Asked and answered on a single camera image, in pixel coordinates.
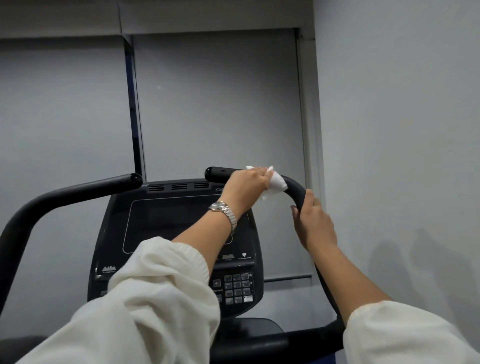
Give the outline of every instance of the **air vent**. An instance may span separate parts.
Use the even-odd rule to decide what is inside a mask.
[[[187,184],[186,183],[175,183],[172,185],[172,190],[186,190]]]
[[[210,188],[210,183],[209,182],[195,182],[193,184],[193,188]]]
[[[165,190],[164,184],[149,184],[148,191],[149,192],[160,192]]]

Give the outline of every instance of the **hand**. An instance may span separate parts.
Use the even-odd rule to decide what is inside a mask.
[[[295,231],[307,251],[325,244],[337,245],[333,221],[322,210],[322,204],[312,190],[307,190],[300,214],[295,206],[291,209]]]
[[[237,219],[253,206],[263,191],[268,190],[273,171],[267,172],[267,169],[236,170],[227,181],[219,201],[225,202]]]

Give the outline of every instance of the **keypad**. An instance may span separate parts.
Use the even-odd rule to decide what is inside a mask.
[[[253,302],[253,281],[251,273],[228,274],[223,279],[214,279],[211,281],[212,288],[215,291],[216,299],[219,303],[225,302],[226,305],[238,304],[243,302]]]

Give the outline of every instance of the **white sweater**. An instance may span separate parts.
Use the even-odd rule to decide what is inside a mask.
[[[162,238],[142,242],[110,280],[108,294],[18,363],[207,364],[220,321],[202,255]],[[480,363],[457,329],[395,302],[357,309],[344,346],[349,364]]]

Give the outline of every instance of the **silver wristwatch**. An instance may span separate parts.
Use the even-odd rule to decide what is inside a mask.
[[[230,210],[230,207],[228,207],[228,205],[225,202],[223,201],[213,202],[208,209],[211,211],[223,212],[230,220],[230,224],[232,225],[232,232],[235,230],[235,228],[237,227],[237,218],[235,217],[232,210]]]

